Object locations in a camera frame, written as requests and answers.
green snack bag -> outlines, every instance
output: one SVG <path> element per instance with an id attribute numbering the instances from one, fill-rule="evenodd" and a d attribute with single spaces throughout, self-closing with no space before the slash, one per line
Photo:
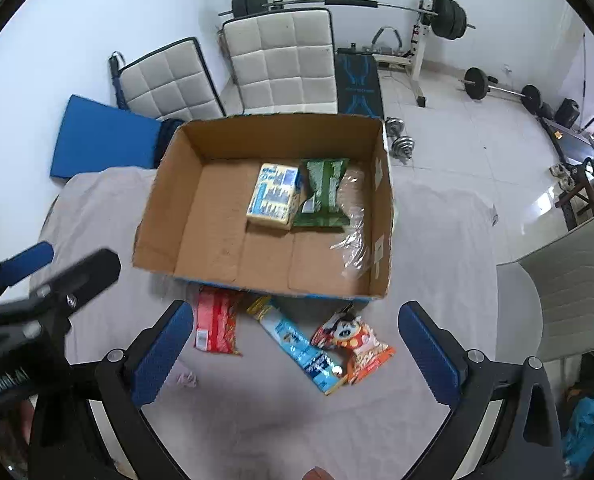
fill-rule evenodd
<path id="1" fill-rule="evenodd" d="M 312 195 L 305 200 L 295 215 L 295 227 L 343 227 L 350 219 L 337 205 L 337 190 L 346 167 L 347 158 L 320 158 L 306 160 Z"/>

panda face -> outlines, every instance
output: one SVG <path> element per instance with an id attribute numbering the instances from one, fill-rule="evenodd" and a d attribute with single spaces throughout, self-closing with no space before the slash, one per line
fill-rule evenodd
<path id="1" fill-rule="evenodd" d="M 335 328 L 334 337 L 339 341 L 348 341 L 359 333 L 359 325 L 354 321 L 340 321 Z"/>

chair backrest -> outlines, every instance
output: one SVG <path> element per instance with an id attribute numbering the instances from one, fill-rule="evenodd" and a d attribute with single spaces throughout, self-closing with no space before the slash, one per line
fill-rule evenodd
<path id="1" fill-rule="evenodd" d="M 547 362 L 594 350 L 594 217 L 519 264 L 542 304 L 537 356 Z"/>
<path id="2" fill-rule="evenodd" d="M 328 9 L 237 18 L 223 32 L 245 113 L 337 113 Z"/>
<path id="3" fill-rule="evenodd" d="M 217 119 L 226 112 L 197 38 L 146 54 L 119 71 L 130 111 L 153 119 Z"/>

open cardboard box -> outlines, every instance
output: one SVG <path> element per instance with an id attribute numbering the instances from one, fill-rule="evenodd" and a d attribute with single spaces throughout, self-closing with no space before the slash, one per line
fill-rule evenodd
<path id="1" fill-rule="evenodd" d="M 369 270 L 349 272 L 338 230 L 247 223 L 263 162 L 350 159 L 363 170 L 344 199 L 363 206 Z M 391 272 L 389 161 L 380 120 L 331 114 L 235 116 L 181 126 L 157 170 L 133 264 L 193 282 L 290 296 L 382 298 Z"/>

chrome dumbbell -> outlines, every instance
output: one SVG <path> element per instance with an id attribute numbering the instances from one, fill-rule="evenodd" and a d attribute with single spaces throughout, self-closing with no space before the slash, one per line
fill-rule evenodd
<path id="1" fill-rule="evenodd" d="M 392 139 L 391 154 L 397 158 L 408 160 L 413 156 L 415 141 L 412 137 L 402 135 L 404 121 L 397 117 L 386 118 L 386 135 Z"/>

